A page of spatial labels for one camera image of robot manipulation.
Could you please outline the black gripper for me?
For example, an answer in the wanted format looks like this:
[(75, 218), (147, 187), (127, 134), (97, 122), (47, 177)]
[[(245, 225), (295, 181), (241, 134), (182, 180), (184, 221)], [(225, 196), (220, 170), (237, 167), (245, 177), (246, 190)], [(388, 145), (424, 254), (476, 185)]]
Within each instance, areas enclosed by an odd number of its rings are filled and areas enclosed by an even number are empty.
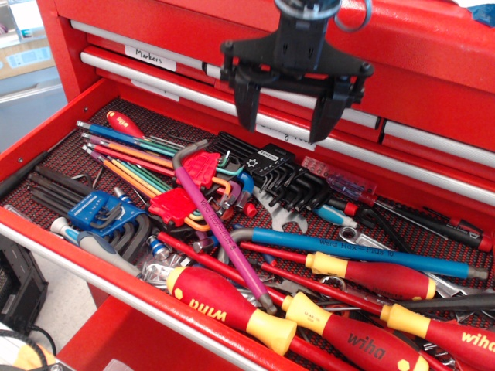
[(220, 78), (234, 85), (237, 118), (254, 132), (261, 87), (318, 97), (309, 142), (326, 139), (347, 105), (364, 96), (371, 64), (334, 49), (326, 41), (339, 1), (277, 1), (278, 28), (258, 39), (227, 40), (220, 50)]

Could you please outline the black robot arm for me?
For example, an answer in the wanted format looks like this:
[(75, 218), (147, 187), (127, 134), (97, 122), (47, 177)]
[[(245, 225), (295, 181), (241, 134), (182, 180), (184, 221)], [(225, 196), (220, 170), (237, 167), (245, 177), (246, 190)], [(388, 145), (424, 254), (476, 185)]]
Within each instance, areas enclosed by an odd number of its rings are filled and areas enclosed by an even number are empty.
[(221, 45), (220, 77), (234, 89), (237, 117), (249, 131), (256, 126), (261, 89), (303, 94), (316, 99), (309, 142), (326, 139), (345, 109), (364, 96), (374, 67), (326, 41), (339, 1), (277, 1), (278, 28), (271, 34)]

